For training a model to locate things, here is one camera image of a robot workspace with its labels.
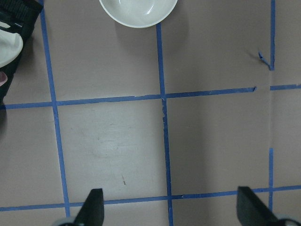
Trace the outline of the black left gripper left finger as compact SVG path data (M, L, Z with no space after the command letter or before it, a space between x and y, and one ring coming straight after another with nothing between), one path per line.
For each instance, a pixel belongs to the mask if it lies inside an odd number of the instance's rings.
M76 226L102 226L104 222L103 190L92 189L74 220Z

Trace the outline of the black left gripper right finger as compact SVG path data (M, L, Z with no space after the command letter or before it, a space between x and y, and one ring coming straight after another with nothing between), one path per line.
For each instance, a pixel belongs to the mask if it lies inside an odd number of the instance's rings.
M277 226L278 218L247 186L237 189L237 218L242 226Z

